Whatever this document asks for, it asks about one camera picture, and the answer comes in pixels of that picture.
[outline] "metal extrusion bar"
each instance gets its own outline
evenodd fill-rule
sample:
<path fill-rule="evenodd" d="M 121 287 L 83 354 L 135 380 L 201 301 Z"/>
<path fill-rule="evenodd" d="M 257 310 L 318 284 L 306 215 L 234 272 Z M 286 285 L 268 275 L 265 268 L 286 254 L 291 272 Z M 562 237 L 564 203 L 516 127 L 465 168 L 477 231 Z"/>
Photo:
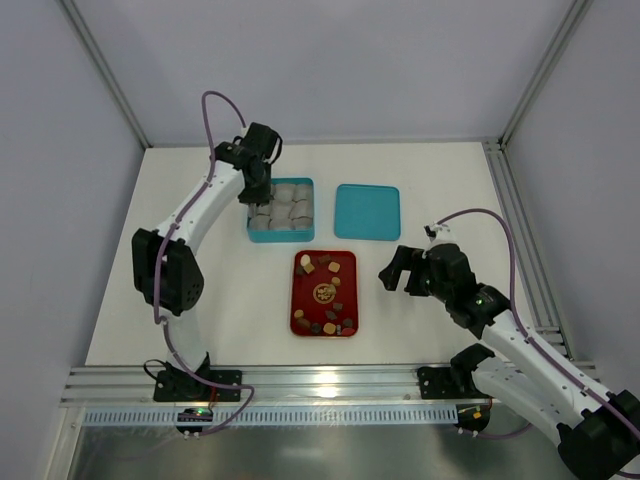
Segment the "metal extrusion bar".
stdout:
<path fill-rule="evenodd" d="M 563 352 L 557 328 L 537 329 L 545 339 Z M 576 362 L 587 375 L 594 377 L 590 362 Z M 435 364 L 342 365 L 342 366 L 242 366 L 219 367 L 243 372 L 243 382 L 253 385 L 254 406 L 305 405 L 409 405 L 442 404 L 447 400 L 424 401 L 420 398 L 417 369 Z M 62 394 L 61 407 L 137 406 L 153 408 L 154 382 L 141 367 L 80 367 L 69 375 Z M 179 406 L 206 406 L 202 402 L 185 402 Z"/>
<path fill-rule="evenodd" d="M 513 232 L 518 266 L 536 324 L 560 327 L 560 310 L 507 159 L 497 142 L 487 142 L 483 146 L 500 207 Z"/>
<path fill-rule="evenodd" d="M 95 67 L 98 75 L 100 76 L 100 79 L 103 81 L 108 92 L 111 94 L 113 101 L 122 113 L 125 121 L 127 122 L 127 125 L 131 129 L 131 132 L 138 139 L 140 146 L 145 150 L 151 147 L 151 144 L 149 143 L 149 140 L 147 139 L 142 126 L 133 113 L 133 109 L 131 108 L 127 97 L 120 88 L 115 75 L 111 71 L 109 64 L 100 51 L 96 40 L 91 34 L 91 30 L 89 30 L 89 27 L 82 17 L 80 10 L 78 10 L 78 7 L 76 6 L 74 0 L 56 1 L 62 9 L 62 13 L 65 15 L 65 17 L 67 17 L 71 28 L 73 29 L 82 47 L 87 53 L 89 60 Z"/>
<path fill-rule="evenodd" d="M 574 0 L 573 4 L 567 11 L 562 23 L 556 30 L 551 43 L 547 47 L 542 60 L 538 64 L 536 71 L 525 88 L 524 94 L 518 101 L 511 118 L 507 122 L 500 144 L 508 146 L 522 120 L 531 109 L 534 101 L 547 83 L 553 69 L 558 64 L 560 57 L 564 53 L 571 37 L 576 32 L 580 22 L 589 10 L 593 0 Z"/>

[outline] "white table surface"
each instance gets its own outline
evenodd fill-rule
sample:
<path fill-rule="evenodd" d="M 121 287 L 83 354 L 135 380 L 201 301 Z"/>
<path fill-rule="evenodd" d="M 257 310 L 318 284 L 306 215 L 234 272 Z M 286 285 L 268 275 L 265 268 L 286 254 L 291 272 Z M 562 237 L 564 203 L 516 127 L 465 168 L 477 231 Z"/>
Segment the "white table surface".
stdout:
<path fill-rule="evenodd" d="M 205 148 L 147 150 L 100 309 L 87 365 L 139 365 L 165 358 L 152 308 L 133 287 L 131 237 L 154 228 L 207 168 Z M 200 329 L 212 363 L 221 365 L 384 364 L 447 362 L 475 342 L 435 299 L 387 292 L 377 275 L 396 245 L 427 245 L 423 226 L 464 208 L 500 211 L 480 143 L 286 146 L 274 177 L 315 182 L 316 237 L 311 243 L 253 244 L 246 207 L 230 204 L 198 253 L 205 290 Z M 335 192 L 341 183 L 392 185 L 400 190 L 398 242 L 342 240 L 333 234 Z M 478 281 L 508 292 L 507 244 L 495 220 L 453 220 Z M 358 267 L 360 329 L 349 339 L 300 338 L 289 330 L 293 257 L 302 249 L 344 249 Z M 522 286 L 517 299 L 530 318 Z"/>

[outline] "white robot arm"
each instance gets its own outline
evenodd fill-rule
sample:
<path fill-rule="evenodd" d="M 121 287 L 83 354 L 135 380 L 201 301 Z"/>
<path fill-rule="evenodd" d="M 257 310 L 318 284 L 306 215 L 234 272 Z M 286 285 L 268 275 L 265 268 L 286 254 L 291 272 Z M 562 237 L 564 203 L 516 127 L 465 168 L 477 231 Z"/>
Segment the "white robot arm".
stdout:
<path fill-rule="evenodd" d="M 380 272 L 385 289 L 395 290 L 400 273 L 409 270 L 405 292 L 442 301 L 456 324 L 514 365 L 475 344 L 451 360 L 451 377 L 461 390 L 494 397 L 527 419 L 557 446 L 578 478 L 606 479 L 620 471 L 640 453 L 638 399 L 626 390 L 613 394 L 583 374 L 519 318 L 513 302 L 476 282 L 447 225 L 426 231 L 427 249 L 400 246 Z"/>
<path fill-rule="evenodd" d="M 132 239 L 135 288 L 153 305 L 155 264 L 161 244 L 169 238 L 160 270 L 160 313 L 167 322 L 175 351 L 194 372 L 209 368 L 194 308 L 204 289 L 204 278 L 195 259 L 198 249 L 213 223 L 235 198 L 248 205 L 270 201 L 271 166 L 282 145 L 277 132 L 257 123 L 252 123 L 246 135 L 236 140 L 239 141 L 222 142 L 215 148 L 213 175 L 203 175 L 174 213 L 153 231 L 139 229 Z M 278 153 L 269 160 L 278 142 Z M 175 369 L 182 369 L 173 355 L 168 359 Z"/>

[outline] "red tray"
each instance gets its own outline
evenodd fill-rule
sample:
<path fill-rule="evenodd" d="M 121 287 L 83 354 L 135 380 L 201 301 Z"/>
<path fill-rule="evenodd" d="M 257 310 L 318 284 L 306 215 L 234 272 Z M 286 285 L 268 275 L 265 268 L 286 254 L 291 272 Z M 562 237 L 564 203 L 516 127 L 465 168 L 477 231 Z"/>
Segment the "red tray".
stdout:
<path fill-rule="evenodd" d="M 298 267 L 300 266 L 300 258 L 303 255 L 311 257 L 311 263 L 315 270 L 308 274 L 303 272 L 300 274 Z M 321 264 L 320 257 L 329 255 L 331 260 Z M 336 262 L 340 264 L 338 273 L 329 271 L 329 264 Z M 340 286 L 335 288 L 335 294 L 322 284 L 331 285 L 331 279 L 338 277 Z M 336 311 L 334 304 L 342 304 L 342 310 Z M 306 328 L 298 323 L 298 319 L 294 317 L 297 310 L 304 312 L 303 318 L 308 320 L 311 325 L 319 324 L 321 329 L 319 333 L 314 333 L 312 328 Z M 331 311 L 336 315 L 335 320 L 327 317 L 326 312 Z M 351 319 L 353 326 L 348 327 L 348 319 Z M 328 334 L 324 328 L 327 323 L 336 325 L 336 333 Z M 298 252 L 293 261 L 293 282 L 291 294 L 291 312 L 289 313 L 289 324 L 291 331 L 302 337 L 352 337 L 356 334 L 359 327 L 358 322 L 358 284 L 356 256 L 347 251 L 325 251 L 325 250 L 303 250 Z M 337 334 L 337 326 L 340 326 L 341 335 Z"/>

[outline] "gray wall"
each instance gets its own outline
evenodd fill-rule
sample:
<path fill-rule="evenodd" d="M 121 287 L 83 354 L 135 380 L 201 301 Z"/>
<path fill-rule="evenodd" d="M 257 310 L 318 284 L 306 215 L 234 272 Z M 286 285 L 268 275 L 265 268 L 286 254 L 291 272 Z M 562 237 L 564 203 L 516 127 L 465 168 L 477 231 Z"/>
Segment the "gray wall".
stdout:
<path fill-rule="evenodd" d="M 76 1 L 156 145 L 205 143 L 208 88 L 289 141 L 495 137 L 571 4 Z"/>
<path fill-rule="evenodd" d="M 578 353 L 640 395 L 640 2 L 596 1 L 510 147 Z"/>
<path fill-rule="evenodd" d="M 41 474 L 141 149 L 53 0 L 0 6 L 0 476 Z"/>

